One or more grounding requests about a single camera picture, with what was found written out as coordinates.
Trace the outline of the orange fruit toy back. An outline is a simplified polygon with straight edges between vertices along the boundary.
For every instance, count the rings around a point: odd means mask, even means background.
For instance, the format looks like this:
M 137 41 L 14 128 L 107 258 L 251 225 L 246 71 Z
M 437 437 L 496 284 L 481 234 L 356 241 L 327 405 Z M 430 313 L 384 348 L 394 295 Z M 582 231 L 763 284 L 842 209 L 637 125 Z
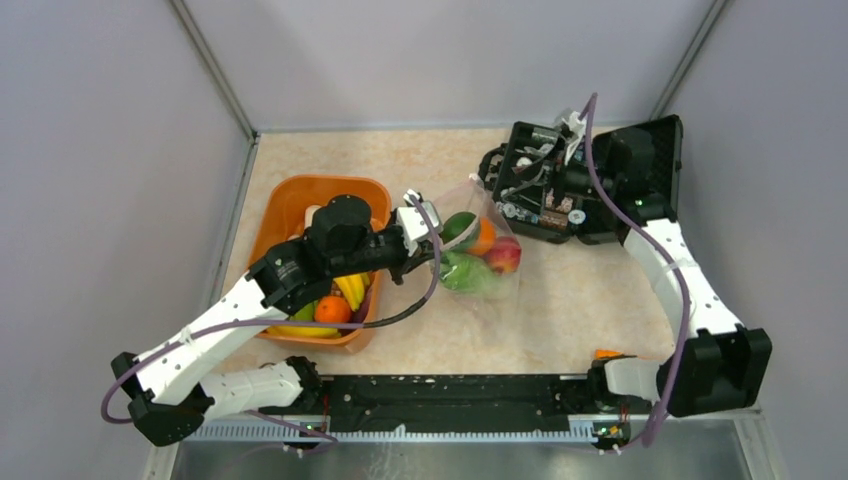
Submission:
M 475 240 L 466 252 L 478 257 L 484 257 L 494 246 L 497 231 L 494 224 L 487 218 L 481 218 Z

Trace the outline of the green napa cabbage toy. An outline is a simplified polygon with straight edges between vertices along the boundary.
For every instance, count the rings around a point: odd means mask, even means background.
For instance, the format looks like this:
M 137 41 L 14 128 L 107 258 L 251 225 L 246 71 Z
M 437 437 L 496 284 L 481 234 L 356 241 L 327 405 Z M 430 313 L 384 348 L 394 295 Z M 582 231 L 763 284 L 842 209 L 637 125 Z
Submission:
M 510 291 L 510 280 L 495 273 L 481 258 L 445 251 L 439 263 L 440 284 L 457 294 L 500 298 Z

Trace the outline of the green lime toy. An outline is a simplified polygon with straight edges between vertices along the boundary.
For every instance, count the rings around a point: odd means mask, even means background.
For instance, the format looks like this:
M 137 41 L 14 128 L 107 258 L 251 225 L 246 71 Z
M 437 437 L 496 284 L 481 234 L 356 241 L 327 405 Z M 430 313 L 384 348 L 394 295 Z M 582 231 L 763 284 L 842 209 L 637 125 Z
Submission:
M 444 250 L 470 252 L 480 237 L 480 221 L 475 213 L 460 211 L 444 224 L 441 239 Z

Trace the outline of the red apple toy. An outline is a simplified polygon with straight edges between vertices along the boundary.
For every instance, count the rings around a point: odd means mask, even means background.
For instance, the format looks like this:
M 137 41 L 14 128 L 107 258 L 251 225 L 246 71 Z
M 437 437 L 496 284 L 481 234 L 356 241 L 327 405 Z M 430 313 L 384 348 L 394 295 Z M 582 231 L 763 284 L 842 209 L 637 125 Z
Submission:
M 521 263 L 522 247 L 513 237 L 498 237 L 484 261 L 495 273 L 510 274 L 518 270 Z

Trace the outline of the clear zip top bag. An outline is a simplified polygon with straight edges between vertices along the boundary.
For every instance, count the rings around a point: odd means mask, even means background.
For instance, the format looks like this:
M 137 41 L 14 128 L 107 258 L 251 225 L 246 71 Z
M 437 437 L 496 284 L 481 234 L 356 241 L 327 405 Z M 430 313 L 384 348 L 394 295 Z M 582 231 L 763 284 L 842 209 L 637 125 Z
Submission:
M 493 194 L 476 174 L 433 201 L 440 218 L 438 290 L 478 318 L 516 312 L 523 250 Z

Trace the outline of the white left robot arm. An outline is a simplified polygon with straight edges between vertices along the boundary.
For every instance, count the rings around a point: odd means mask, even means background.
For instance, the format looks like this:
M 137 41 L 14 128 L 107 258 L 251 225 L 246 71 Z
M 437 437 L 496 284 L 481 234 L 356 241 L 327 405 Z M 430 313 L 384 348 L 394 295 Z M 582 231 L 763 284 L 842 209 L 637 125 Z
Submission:
M 371 213 L 359 197 L 331 199 L 301 236 L 272 246 L 177 334 L 144 353 L 117 355 L 112 391 L 127 395 L 127 423 L 162 447 L 235 414 L 314 410 L 323 385 L 305 357 L 230 374 L 216 367 L 266 328 L 292 325 L 294 315 L 327 295 L 336 278 L 385 270 L 401 283 L 418 266 L 439 260 L 440 219 L 417 192 L 407 192 L 381 230 L 373 229 Z

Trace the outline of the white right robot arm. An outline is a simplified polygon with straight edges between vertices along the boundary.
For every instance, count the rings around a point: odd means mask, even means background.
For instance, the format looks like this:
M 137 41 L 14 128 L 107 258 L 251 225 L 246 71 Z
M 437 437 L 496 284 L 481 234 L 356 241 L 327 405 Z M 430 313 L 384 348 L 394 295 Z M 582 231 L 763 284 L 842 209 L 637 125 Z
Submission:
M 689 417 L 746 409 L 760 393 L 773 344 L 719 299 L 677 215 L 683 126 L 677 116 L 587 139 L 570 126 L 516 122 L 479 166 L 518 234 L 561 244 L 616 242 L 642 269 L 678 343 L 662 360 L 594 360 L 586 397 L 600 412 L 627 400 Z

